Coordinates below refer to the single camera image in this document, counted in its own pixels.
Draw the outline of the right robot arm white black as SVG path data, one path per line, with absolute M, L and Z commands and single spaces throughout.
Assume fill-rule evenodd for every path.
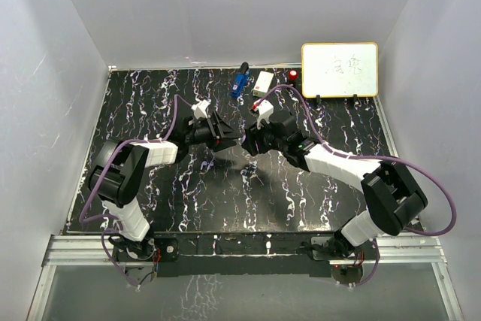
M 350 259 L 361 251 L 364 242 L 378 235 L 398 235 L 428 204 L 405 165 L 354 159 L 347 153 L 327 150 L 320 141 L 304 135 L 288 111 L 259 117 L 246 128 L 241 146 L 251 156 L 276 150 L 296 168 L 327 175 L 363 193 L 366 210 L 315 247 L 319 253 Z

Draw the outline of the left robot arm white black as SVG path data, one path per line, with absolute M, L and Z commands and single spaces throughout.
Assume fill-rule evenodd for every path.
M 124 147 L 116 138 L 106 141 L 92 165 L 88 186 L 119 225 L 119 235 L 109 242 L 134 259 L 149 259 L 156 243 L 137 200 L 144 170 L 179 163 L 192 145 L 205 144 L 217 152 L 233 147 L 240 137 L 214 111 L 173 121 L 160 141 L 134 141 Z

